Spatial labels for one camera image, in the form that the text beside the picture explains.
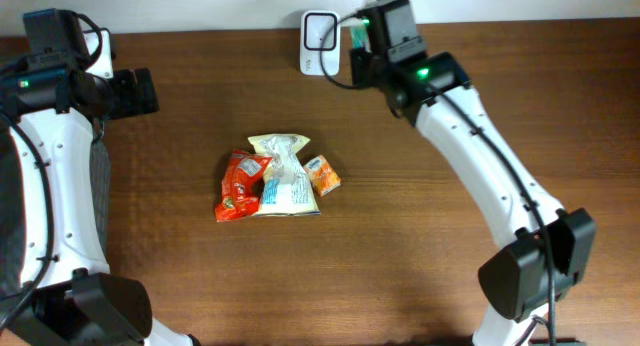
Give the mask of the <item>orange tissue pack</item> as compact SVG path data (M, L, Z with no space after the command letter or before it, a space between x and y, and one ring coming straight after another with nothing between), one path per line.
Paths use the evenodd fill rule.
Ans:
M323 155L312 158L303 166L315 191L325 196L341 185L341 179Z

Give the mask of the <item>red snack packet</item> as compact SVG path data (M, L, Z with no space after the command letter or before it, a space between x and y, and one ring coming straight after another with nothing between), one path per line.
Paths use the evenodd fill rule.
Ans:
M234 149L221 182L221 202L215 207L217 222L252 216L259 210L260 197L253 192L272 157Z

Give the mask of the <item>cream chips bag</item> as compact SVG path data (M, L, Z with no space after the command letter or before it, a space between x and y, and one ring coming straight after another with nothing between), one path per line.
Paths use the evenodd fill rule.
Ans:
M257 155L271 157L256 216L318 215L309 176L297 157L310 139L299 134L265 134L248 141Z

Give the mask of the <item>green tissue pack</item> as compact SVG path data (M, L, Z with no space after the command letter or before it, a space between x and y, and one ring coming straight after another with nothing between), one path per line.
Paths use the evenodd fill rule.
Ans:
M349 28L352 48L364 49L366 52L370 51L369 37L366 26L364 24L354 25Z

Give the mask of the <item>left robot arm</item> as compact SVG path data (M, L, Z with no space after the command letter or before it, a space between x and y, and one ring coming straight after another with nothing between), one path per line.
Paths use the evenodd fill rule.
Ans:
M1 70L1 328L31 345L192 345L106 260L107 122L158 110L150 72L117 70L109 30L45 9Z

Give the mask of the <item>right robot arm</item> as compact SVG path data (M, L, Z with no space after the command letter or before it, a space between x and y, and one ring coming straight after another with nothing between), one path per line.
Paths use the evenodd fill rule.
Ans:
M368 43L351 53L358 88L375 87L446 159L498 251L478 271L489 302L473 345L529 345L537 327L556 345L556 304L583 280L596 223L565 207L529 173L448 52L428 55L409 0L366 0L353 12Z

